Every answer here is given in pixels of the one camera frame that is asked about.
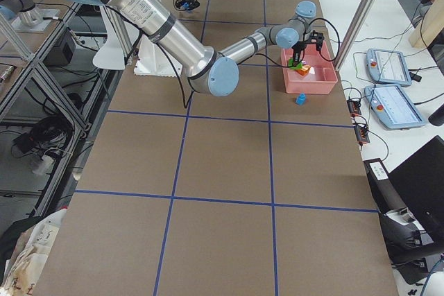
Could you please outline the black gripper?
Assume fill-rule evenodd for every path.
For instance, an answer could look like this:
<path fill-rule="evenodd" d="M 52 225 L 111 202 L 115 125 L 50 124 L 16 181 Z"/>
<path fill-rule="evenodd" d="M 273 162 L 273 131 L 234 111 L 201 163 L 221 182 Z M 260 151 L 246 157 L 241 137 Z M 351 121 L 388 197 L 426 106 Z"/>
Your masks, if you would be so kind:
<path fill-rule="evenodd" d="M 292 60 L 294 64 L 299 64 L 303 61 L 306 47 L 307 47 L 306 41 L 299 41 L 292 46 L 293 50 Z"/>
<path fill-rule="evenodd" d="M 194 10 L 200 6 L 198 0 L 176 0 L 174 7 L 176 10 Z"/>

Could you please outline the neighbour grey robot arm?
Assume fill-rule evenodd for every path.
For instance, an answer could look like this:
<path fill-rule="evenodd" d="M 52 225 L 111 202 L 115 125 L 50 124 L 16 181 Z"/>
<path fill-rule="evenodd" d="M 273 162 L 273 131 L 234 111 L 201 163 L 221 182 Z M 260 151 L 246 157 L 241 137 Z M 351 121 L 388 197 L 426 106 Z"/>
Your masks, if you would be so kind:
<path fill-rule="evenodd" d="M 43 33 L 59 12 L 40 8 L 34 0 L 1 0 L 1 14 L 20 33 Z"/>

